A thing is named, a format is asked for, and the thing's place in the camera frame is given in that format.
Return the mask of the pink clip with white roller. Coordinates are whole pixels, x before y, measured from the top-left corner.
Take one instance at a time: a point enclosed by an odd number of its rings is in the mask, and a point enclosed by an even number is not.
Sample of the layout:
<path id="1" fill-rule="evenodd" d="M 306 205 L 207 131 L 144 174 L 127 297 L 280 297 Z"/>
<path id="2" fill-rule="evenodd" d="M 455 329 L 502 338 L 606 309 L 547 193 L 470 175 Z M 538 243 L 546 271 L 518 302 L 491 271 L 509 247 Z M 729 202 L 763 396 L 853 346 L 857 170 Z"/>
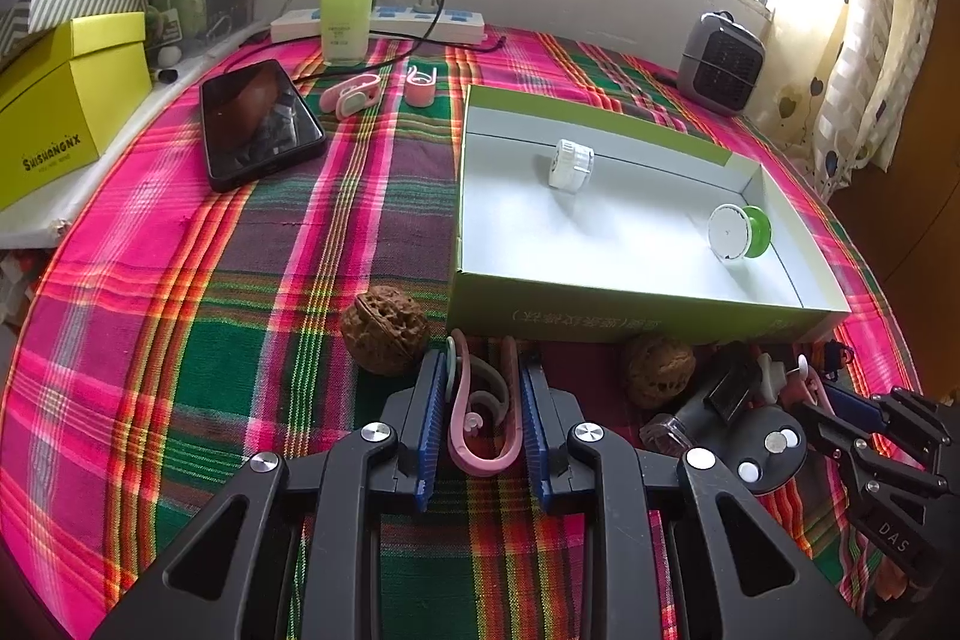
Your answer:
<path id="1" fill-rule="evenodd" d="M 501 341 L 500 367 L 470 352 L 464 333 L 448 336 L 448 390 L 452 403 L 448 454 L 472 477 L 498 476 L 523 450 L 516 341 Z"/>

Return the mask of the white blue power strip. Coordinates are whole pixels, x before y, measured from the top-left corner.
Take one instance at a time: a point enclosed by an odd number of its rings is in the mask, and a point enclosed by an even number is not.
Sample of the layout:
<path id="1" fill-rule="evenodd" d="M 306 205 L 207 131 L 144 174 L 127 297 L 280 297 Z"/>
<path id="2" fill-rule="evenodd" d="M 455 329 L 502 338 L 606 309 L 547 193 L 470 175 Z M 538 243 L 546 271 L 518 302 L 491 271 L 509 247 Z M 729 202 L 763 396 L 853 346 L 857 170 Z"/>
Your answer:
<path id="1" fill-rule="evenodd" d="M 372 35 L 421 37 L 434 21 L 434 11 L 418 11 L 414 7 L 375 7 L 371 11 Z M 480 44 L 487 35 L 487 25 L 475 11 L 443 11 L 431 30 L 430 39 L 444 44 Z M 270 23 L 270 37 L 274 42 L 293 41 L 301 37 L 320 36 L 320 14 L 313 10 L 291 10 Z"/>

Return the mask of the heart patterned curtain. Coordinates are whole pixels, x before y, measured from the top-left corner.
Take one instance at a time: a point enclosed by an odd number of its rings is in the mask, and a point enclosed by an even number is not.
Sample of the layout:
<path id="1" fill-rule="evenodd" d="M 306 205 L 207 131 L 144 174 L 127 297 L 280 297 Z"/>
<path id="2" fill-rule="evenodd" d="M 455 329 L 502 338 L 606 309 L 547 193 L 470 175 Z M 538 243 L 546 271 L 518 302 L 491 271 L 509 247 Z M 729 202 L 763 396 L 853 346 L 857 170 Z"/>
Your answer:
<path id="1" fill-rule="evenodd" d="M 822 198 L 889 169 L 939 0 L 775 0 L 748 119 Z"/>

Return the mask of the black cylindrical light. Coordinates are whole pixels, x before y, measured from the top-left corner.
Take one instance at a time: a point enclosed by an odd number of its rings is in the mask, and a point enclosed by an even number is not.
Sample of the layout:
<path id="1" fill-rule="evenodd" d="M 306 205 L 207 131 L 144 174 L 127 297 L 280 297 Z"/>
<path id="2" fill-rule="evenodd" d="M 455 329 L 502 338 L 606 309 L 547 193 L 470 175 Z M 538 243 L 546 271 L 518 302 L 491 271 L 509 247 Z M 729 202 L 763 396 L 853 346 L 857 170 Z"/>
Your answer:
<path id="1" fill-rule="evenodd" d="M 646 450 L 679 456 L 726 435 L 760 385 L 760 367 L 747 347 L 729 344 L 695 370 L 665 411 L 640 429 Z"/>

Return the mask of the brown walnut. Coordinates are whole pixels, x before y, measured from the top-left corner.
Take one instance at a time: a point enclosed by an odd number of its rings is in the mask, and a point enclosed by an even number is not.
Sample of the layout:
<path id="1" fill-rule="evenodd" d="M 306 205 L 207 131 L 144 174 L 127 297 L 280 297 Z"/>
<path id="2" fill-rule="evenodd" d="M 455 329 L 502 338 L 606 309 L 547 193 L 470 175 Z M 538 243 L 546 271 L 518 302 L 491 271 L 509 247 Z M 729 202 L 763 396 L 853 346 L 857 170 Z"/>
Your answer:
<path id="1" fill-rule="evenodd" d="M 430 324 L 425 310 L 404 291 L 373 286 L 343 310 L 340 335 L 361 369 L 395 377 L 427 349 Z"/>
<path id="2" fill-rule="evenodd" d="M 640 409 L 656 409 L 685 390 L 697 369 L 692 347 L 669 336 L 630 339 L 625 347 L 626 393 Z"/>

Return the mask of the white ribbed small cap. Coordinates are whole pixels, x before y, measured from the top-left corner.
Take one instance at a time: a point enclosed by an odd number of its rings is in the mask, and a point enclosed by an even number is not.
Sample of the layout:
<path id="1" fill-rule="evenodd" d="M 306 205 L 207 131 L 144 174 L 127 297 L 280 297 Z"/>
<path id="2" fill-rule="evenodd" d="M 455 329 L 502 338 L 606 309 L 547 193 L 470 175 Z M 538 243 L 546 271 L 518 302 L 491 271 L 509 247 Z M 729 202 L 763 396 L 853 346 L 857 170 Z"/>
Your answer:
<path id="1" fill-rule="evenodd" d="M 548 185 L 565 193 L 578 193 L 589 182 L 596 152 L 571 140 L 558 140 L 548 169 Z"/>

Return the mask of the pink clip near phone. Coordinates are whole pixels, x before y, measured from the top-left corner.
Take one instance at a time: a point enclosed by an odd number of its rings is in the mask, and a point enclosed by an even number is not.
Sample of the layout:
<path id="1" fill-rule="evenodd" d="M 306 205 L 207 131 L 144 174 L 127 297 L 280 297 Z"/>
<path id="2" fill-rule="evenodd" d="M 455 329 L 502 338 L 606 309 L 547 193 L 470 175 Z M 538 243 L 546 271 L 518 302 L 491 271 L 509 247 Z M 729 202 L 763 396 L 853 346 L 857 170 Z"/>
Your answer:
<path id="1" fill-rule="evenodd" d="M 332 113 L 337 120 L 345 120 L 369 109 L 379 97 L 381 76 L 374 73 L 355 74 L 348 80 L 325 89 L 319 99 L 322 113 Z"/>

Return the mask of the pink clip near bottle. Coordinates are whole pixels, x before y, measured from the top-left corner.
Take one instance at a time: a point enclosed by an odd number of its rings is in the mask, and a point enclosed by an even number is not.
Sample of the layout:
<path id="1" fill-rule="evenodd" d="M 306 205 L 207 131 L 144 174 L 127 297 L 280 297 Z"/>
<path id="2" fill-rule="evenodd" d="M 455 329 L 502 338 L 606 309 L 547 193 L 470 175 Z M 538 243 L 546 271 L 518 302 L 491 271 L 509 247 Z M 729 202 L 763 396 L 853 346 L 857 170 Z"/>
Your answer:
<path id="1" fill-rule="evenodd" d="M 420 68 L 411 64 L 405 74 L 404 101 L 410 107 L 426 109 L 436 99 L 436 85 L 438 85 L 438 70 L 436 68 Z"/>

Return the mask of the green white cardboard tray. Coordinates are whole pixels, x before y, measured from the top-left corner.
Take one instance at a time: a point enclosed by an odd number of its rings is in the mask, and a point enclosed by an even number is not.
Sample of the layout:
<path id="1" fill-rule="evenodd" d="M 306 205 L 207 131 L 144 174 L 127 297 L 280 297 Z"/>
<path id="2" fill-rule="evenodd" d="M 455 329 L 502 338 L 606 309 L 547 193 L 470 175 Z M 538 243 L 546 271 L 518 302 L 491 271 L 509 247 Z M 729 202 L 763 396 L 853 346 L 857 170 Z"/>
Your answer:
<path id="1" fill-rule="evenodd" d="M 548 185 L 558 140 L 596 152 L 578 193 Z M 708 220 L 754 205 L 758 259 L 723 262 Z M 470 86 L 448 323 L 473 336 L 690 342 L 822 338 L 848 299 L 788 195 L 755 159 L 656 122 Z"/>

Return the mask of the yellow shoe box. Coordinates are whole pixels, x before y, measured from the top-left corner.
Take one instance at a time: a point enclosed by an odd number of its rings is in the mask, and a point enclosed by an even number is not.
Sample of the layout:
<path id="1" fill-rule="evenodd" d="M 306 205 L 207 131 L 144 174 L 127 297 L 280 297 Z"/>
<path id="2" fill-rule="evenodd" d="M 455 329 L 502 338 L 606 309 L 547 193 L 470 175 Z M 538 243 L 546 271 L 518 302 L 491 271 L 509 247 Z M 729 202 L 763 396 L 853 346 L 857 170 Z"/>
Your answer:
<path id="1" fill-rule="evenodd" d="M 151 91 L 141 11 L 57 26 L 2 73 L 2 205 L 94 163 Z"/>

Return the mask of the plaid pink green tablecloth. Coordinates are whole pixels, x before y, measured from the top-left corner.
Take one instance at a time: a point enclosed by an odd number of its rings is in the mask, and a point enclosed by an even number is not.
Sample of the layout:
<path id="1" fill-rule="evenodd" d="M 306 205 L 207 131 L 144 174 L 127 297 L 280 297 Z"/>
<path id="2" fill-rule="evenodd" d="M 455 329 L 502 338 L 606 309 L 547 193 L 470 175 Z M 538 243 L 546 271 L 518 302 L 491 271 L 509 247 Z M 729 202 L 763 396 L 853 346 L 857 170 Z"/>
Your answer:
<path id="1" fill-rule="evenodd" d="M 319 159 L 215 193 L 199 85 L 140 131 L 39 284 L 2 393 L 2 546 L 68 638 L 89 638 L 139 571 L 249 456 L 309 455 L 373 420 L 405 377 L 356 365 L 342 315 L 392 287 L 446 347 L 464 103 L 473 85 L 612 110 L 718 143 L 773 175 L 841 284 L 841 375 L 872 396 L 919 378 L 841 223 L 765 136 L 661 83 L 670 67 L 543 32 L 493 52 L 425 47 L 377 104 L 324 120 Z M 386 638 L 578 638 L 583 520 L 540 512 L 524 464 L 438 476 L 430 510 L 382 521 Z"/>

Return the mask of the right brown walnut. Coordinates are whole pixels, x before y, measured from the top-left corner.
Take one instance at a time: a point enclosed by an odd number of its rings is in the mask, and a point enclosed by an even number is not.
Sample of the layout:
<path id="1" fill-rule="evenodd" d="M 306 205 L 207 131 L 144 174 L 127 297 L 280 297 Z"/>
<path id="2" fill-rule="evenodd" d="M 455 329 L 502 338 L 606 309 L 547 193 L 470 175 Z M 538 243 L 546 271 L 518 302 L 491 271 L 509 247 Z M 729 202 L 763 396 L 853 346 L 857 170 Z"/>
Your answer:
<path id="1" fill-rule="evenodd" d="M 640 409 L 656 409 L 685 390 L 697 369 L 692 347 L 669 336 L 630 339 L 625 347 L 626 393 Z"/>

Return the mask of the grey small space heater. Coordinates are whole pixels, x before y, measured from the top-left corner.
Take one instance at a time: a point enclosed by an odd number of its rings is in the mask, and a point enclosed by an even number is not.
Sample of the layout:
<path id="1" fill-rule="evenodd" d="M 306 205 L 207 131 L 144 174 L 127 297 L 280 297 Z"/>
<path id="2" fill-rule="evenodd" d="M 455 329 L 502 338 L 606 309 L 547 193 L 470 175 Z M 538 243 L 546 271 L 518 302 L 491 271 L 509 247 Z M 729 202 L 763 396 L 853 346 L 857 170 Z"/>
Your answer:
<path id="1" fill-rule="evenodd" d="M 683 47 L 677 70 L 680 94 L 726 115 L 742 112 L 765 62 L 763 42 L 729 11 L 703 13 Z"/>

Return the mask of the striped grey white box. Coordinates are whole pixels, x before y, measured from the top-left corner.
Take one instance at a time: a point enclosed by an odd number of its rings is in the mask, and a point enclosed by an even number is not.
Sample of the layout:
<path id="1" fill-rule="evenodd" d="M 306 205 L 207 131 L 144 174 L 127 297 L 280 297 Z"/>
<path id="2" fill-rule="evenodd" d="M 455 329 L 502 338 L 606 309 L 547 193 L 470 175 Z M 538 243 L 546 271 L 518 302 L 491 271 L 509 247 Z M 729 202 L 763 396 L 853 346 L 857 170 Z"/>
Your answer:
<path id="1" fill-rule="evenodd" d="M 72 19 L 143 11 L 146 0 L 16 0 L 2 11 L 0 46 L 8 62 L 37 37 Z"/>

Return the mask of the green white spool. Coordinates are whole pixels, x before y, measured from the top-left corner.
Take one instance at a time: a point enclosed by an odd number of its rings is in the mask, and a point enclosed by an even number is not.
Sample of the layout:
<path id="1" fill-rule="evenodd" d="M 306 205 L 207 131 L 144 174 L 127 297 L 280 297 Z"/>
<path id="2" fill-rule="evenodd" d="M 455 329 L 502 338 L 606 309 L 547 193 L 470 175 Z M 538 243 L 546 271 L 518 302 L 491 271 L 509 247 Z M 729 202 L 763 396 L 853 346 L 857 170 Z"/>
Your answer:
<path id="1" fill-rule="evenodd" d="M 708 220 L 708 242 L 723 262 L 758 259 L 771 247 L 773 227 L 763 209 L 724 203 Z"/>

